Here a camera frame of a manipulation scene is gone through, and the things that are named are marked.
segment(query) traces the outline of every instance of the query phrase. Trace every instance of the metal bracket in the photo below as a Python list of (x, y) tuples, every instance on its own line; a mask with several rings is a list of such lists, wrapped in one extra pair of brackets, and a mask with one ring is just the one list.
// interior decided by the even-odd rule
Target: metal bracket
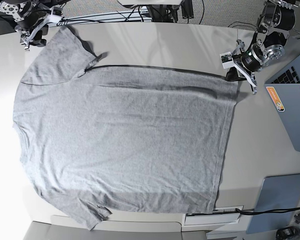
[(279, 5), (280, 7), (287, 8), (287, 9), (292, 9), (292, 7), (296, 7), (296, 8), (299, 7), (299, 5), (297, 4), (291, 4), (283, 0), (269, 0), (269, 1)]
[(237, 39), (236, 42), (238, 43), (238, 46), (235, 48), (235, 50), (231, 53), (231, 55), (236, 55), (238, 50), (240, 50), (242, 53), (244, 53), (245, 50), (245, 43), (243, 41), (241, 41), (240, 39)]
[(14, 18), (14, 21), (20, 22), (24, 20), (24, 15), (20, 14), (20, 11), (23, 10), (25, 3), (22, 4), (9, 4), (5, 1), (0, 2), (0, 12), (5, 13), (7, 15), (11, 15)]
[(25, 50), (29, 50), (30, 42), (35, 38), (36, 34), (47, 24), (47, 23), (59, 23), (62, 19), (61, 16), (54, 14), (55, 11), (62, 11), (62, 8), (53, 6), (50, 8), (51, 13), (38, 25), (33, 29), (31, 34), (27, 35), (22, 33), (20, 26), (15, 27), (15, 31), (21, 34), (20, 42), (24, 45)]
[(255, 84), (255, 87), (253, 87), (252, 85), (250, 85), (251, 86), (251, 90), (252, 90), (252, 95), (255, 95), (255, 94), (257, 94), (257, 86), (258, 86), (258, 83), (257, 83), (257, 80), (256, 80), (256, 78), (255, 78), (255, 73), (254, 72), (252, 72), (251, 73), (251, 80), (254, 82), (254, 84)]
[(234, 60), (232, 53), (230, 51), (220, 54), (222, 61), (222, 66), (224, 69), (236, 68), (248, 81), (248, 83), (253, 87), (253, 94), (257, 93), (257, 82), (255, 80), (255, 73), (252, 72), (251, 75), (239, 64), (237, 60)]

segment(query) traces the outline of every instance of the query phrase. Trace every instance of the t-shirt sleeve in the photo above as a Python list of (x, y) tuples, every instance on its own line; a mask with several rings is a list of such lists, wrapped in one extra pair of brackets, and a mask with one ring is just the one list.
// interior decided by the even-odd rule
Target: t-shirt sleeve
[(22, 83), (53, 85), (68, 82), (85, 74), (97, 58), (67, 28), (62, 27), (30, 65)]
[(58, 195), (41, 195), (41, 197), (88, 230), (92, 230), (111, 214), (107, 208), (89, 203), (76, 195), (60, 193)]

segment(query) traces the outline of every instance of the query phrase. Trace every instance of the laptop keyboard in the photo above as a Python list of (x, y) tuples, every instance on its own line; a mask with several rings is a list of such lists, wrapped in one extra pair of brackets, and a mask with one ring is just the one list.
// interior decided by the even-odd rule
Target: laptop keyboard
[(300, 79), (295, 68), (292, 66), (271, 84), (300, 84)]

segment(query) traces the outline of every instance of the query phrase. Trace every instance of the laptop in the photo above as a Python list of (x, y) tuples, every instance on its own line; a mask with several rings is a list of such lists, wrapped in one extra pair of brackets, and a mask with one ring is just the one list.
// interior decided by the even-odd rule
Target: laptop
[(273, 105), (300, 152), (300, 55), (264, 84)]

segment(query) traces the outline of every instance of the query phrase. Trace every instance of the gray t-shirt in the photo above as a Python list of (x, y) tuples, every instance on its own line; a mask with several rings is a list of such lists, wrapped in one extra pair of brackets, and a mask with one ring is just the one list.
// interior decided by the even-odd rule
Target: gray t-shirt
[(20, 161), (38, 195), (92, 229), (117, 209), (211, 213), (237, 82), (170, 69), (91, 67), (67, 28), (22, 78)]

